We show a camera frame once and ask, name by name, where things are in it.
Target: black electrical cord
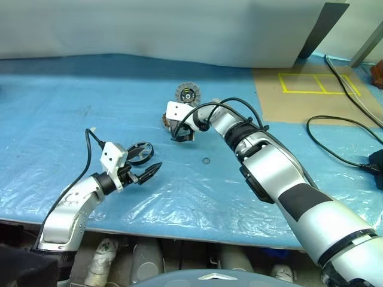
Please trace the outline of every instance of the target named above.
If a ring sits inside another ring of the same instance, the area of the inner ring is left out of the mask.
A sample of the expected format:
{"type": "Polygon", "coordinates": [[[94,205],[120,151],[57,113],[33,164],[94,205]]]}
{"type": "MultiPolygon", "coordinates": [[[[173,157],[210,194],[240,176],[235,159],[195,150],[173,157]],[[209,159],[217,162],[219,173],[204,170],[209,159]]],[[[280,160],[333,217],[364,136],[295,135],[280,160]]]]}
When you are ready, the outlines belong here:
{"type": "Polygon", "coordinates": [[[247,119],[241,115],[239,112],[237,112],[235,109],[233,109],[231,106],[227,106],[227,105],[224,105],[222,103],[213,103],[213,102],[210,102],[210,103],[203,103],[202,105],[199,105],[197,107],[195,107],[194,109],[192,109],[190,112],[187,113],[187,115],[178,123],[177,125],[177,128],[175,129],[174,133],[172,134],[172,137],[175,138],[178,134],[178,132],[180,131],[180,129],[182,128],[182,126],[184,125],[184,123],[186,122],[186,120],[194,114],[194,112],[198,111],[199,109],[205,107],[205,106],[222,106],[226,109],[228,109],[230,112],[232,112],[233,114],[235,114],[237,117],[241,118],[242,120],[246,121],[247,119]]]}
{"type": "MultiPolygon", "coordinates": [[[[246,102],[245,100],[242,100],[242,99],[240,99],[240,98],[238,98],[238,97],[228,97],[227,99],[222,100],[220,103],[226,103],[226,102],[230,102],[230,101],[240,102],[240,103],[242,103],[243,105],[245,105],[245,106],[246,106],[246,107],[253,113],[253,115],[255,116],[255,118],[256,118],[256,120],[257,120],[257,122],[258,122],[258,126],[259,126],[259,128],[262,129],[262,130],[264,129],[264,127],[263,127],[263,123],[262,123],[262,120],[261,120],[259,114],[257,113],[256,109],[254,109],[248,102],[246,102]]],[[[211,111],[211,113],[209,114],[209,117],[208,117],[208,120],[207,120],[208,123],[210,122],[210,119],[211,119],[213,113],[215,112],[215,110],[216,110],[217,108],[218,108],[218,107],[216,106],[216,107],[211,111]]]]}
{"type": "MultiPolygon", "coordinates": [[[[268,127],[267,126],[264,126],[263,123],[262,123],[262,120],[260,119],[257,111],[248,103],[246,102],[245,100],[242,100],[240,98],[233,98],[233,97],[230,97],[230,98],[227,98],[225,100],[222,100],[220,103],[204,103],[200,106],[197,106],[195,107],[194,109],[192,109],[183,119],[182,121],[180,121],[177,125],[177,128],[175,129],[174,131],[174,134],[172,134],[172,137],[175,138],[178,134],[178,132],[180,131],[180,128],[184,125],[185,121],[188,119],[188,117],[190,117],[195,111],[198,111],[198,109],[201,109],[203,108],[204,106],[216,106],[215,108],[218,108],[219,106],[222,106],[226,109],[228,109],[230,112],[234,113],[236,116],[238,116],[239,118],[241,118],[243,121],[247,121],[248,119],[246,119],[243,115],[241,115],[239,112],[235,111],[231,106],[227,106],[227,105],[224,105],[223,103],[224,102],[228,102],[229,100],[237,100],[238,102],[241,102],[243,103],[245,106],[247,106],[254,114],[254,116],[257,118],[257,121],[258,121],[258,124],[260,127],[262,127],[263,131],[273,140],[275,141],[278,145],[280,145],[281,147],[283,147],[286,151],[288,151],[289,153],[293,154],[283,143],[281,143],[275,136],[273,136],[272,134],[268,133],[267,132],[267,129],[268,127]]],[[[213,114],[214,112],[214,109],[212,110],[212,112],[210,113],[209,117],[208,117],[208,121],[210,121],[210,118],[211,118],[211,115],[213,114]]],[[[303,175],[305,176],[305,178],[307,179],[307,181],[309,182],[309,184],[318,189],[317,185],[315,184],[314,180],[311,178],[310,174],[308,173],[308,171],[302,166],[302,164],[299,162],[299,160],[297,159],[299,165],[301,166],[302,168],[302,171],[303,171],[303,175]]]]}
{"type": "Polygon", "coordinates": [[[334,68],[332,67],[331,63],[329,62],[328,58],[327,58],[327,55],[324,56],[324,61],[326,62],[327,66],[329,66],[329,68],[331,69],[331,71],[333,72],[334,76],[336,77],[336,79],[338,80],[339,84],[342,86],[342,89],[343,91],[345,92],[347,98],[359,109],[362,111],[362,113],[364,113],[370,120],[372,120],[375,124],[377,124],[379,127],[383,128],[383,125],[377,121],[376,119],[374,119],[373,117],[371,117],[371,115],[369,115],[368,112],[366,112],[362,106],[360,106],[351,96],[350,94],[348,93],[347,91],[347,88],[345,87],[343,81],[342,81],[342,78],[339,76],[339,74],[334,70],[334,68]]]}
{"type": "Polygon", "coordinates": [[[359,123],[358,121],[354,121],[354,120],[351,120],[349,118],[342,118],[342,117],[334,117],[332,115],[316,115],[312,118],[310,118],[307,123],[306,123],[306,130],[307,130],[307,133],[309,135],[309,137],[317,144],[319,145],[322,149],[324,149],[325,151],[327,151],[328,153],[330,153],[331,155],[333,155],[334,157],[336,157],[337,159],[343,161],[344,163],[347,163],[347,164],[350,164],[352,166],[355,166],[355,167],[359,167],[361,169],[364,169],[364,170],[370,170],[371,169],[371,166],[369,164],[362,164],[362,163],[354,163],[352,161],[349,161],[349,160],[346,160],[344,158],[342,158],[341,156],[337,155],[335,152],[333,152],[332,150],[330,150],[328,147],[324,146],[323,144],[321,144],[315,137],[314,135],[311,133],[310,131],[310,122],[312,120],[341,120],[341,121],[348,121],[349,123],[353,123],[353,124],[356,124],[362,128],[364,128],[367,132],[369,132],[376,140],[378,140],[381,144],[383,144],[383,140],[377,136],[370,128],[366,127],[364,124],[362,123],[359,123]]]}
{"type": "Polygon", "coordinates": [[[35,244],[34,244],[34,249],[37,249],[38,248],[38,244],[40,242],[40,238],[41,238],[41,235],[42,235],[42,230],[44,229],[44,225],[45,225],[45,222],[47,221],[47,218],[49,216],[49,214],[52,213],[52,211],[56,208],[56,206],[59,204],[59,202],[62,200],[62,198],[65,196],[65,194],[85,175],[85,173],[88,171],[89,169],[89,166],[90,166],[90,161],[92,159],[92,147],[90,145],[90,139],[89,139],[89,134],[95,139],[95,141],[100,145],[102,146],[102,148],[104,148],[105,146],[105,142],[104,141],[100,141],[99,138],[97,138],[97,136],[90,130],[90,129],[86,129],[85,130],[85,140],[86,140],[86,146],[87,146],[87,162],[86,162],[86,165],[85,165],[85,168],[84,170],[79,174],[79,176],[71,183],[68,185],[67,188],[65,188],[65,190],[60,194],[60,196],[56,199],[56,201],[52,204],[52,207],[49,209],[47,215],[45,216],[44,220],[42,221],[42,224],[41,224],[41,227],[40,227],[40,230],[39,230],[39,233],[37,235],[37,238],[36,238],[36,241],[35,241],[35,244]]]}

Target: cutting wheel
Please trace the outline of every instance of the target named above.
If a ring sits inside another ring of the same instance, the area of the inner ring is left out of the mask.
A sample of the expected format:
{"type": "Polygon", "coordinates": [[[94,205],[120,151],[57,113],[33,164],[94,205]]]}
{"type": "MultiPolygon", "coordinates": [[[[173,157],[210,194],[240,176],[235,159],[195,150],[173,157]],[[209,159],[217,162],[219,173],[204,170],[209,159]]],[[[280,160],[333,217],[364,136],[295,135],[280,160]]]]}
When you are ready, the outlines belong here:
{"type": "Polygon", "coordinates": [[[201,101],[201,92],[195,83],[186,82],[178,86],[175,92],[175,98],[179,103],[198,106],[201,101]]]}

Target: blue plastic sheet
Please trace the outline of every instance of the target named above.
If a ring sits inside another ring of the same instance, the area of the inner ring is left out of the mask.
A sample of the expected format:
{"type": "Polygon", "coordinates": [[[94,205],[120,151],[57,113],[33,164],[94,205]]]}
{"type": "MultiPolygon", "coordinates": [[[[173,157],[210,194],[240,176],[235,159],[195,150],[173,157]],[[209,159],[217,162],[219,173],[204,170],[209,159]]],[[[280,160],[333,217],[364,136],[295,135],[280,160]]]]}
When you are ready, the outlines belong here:
{"type": "MultiPolygon", "coordinates": [[[[101,139],[126,148],[138,141],[153,144],[154,157],[137,173],[159,161],[163,165],[144,185],[109,195],[91,214],[88,228],[298,248],[281,212],[252,193],[218,134],[211,130],[198,133],[195,142],[170,141],[161,116],[185,81],[200,85],[203,102],[238,96],[260,111],[250,69],[122,55],[0,61],[0,219],[40,223],[83,169],[84,130],[95,127],[101,139]]],[[[326,154],[302,124],[268,124],[323,191],[383,235],[383,193],[372,175],[326,154]]],[[[382,148],[356,127],[314,125],[312,130],[352,160],[367,162],[367,155],[382,148]]],[[[100,155],[93,143],[88,175],[101,171],[100,155]]]]}

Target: brown cardboard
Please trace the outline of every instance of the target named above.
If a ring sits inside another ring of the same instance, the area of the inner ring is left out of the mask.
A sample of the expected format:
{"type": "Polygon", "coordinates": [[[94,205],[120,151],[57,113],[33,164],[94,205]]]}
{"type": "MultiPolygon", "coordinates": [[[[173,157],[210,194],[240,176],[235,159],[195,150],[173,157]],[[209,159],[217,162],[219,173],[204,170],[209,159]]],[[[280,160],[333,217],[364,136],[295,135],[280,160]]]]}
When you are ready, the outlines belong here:
{"type": "MultiPolygon", "coordinates": [[[[382,106],[354,71],[350,67],[336,68],[341,75],[346,75],[346,80],[357,89],[363,104],[383,119],[382,106]]],[[[315,115],[334,115],[351,118],[367,126],[376,126],[346,97],[339,82],[325,65],[307,64],[296,65],[291,69],[253,71],[263,118],[266,121],[305,123],[315,115]]],[[[335,120],[320,120],[320,123],[350,125],[345,121],[335,120]]]]}

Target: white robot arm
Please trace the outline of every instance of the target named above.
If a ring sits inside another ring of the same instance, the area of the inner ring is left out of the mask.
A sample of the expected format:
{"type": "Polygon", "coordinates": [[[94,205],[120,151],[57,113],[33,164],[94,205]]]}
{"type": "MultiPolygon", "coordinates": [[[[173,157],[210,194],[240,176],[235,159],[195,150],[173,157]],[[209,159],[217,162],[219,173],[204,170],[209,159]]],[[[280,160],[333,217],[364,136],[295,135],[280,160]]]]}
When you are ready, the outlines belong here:
{"type": "Polygon", "coordinates": [[[267,127],[217,101],[197,108],[168,102],[166,119],[176,141],[193,140],[194,132],[209,125],[224,138],[246,183],[260,200],[281,209],[303,248],[323,269],[324,283],[383,286],[383,237],[345,205],[309,185],[299,161],[267,127]]]}
{"type": "Polygon", "coordinates": [[[69,277],[74,258],[83,239],[90,213],[113,191],[121,192],[131,183],[143,184],[162,164],[154,164],[143,174],[134,175],[127,161],[129,152],[126,149],[112,142],[102,142],[101,146],[103,150],[100,161],[103,172],[94,173],[77,182],[72,188],[66,188],[61,200],[43,222],[35,248],[32,250],[42,256],[57,259],[57,285],[61,287],[70,286],[69,277]]]}

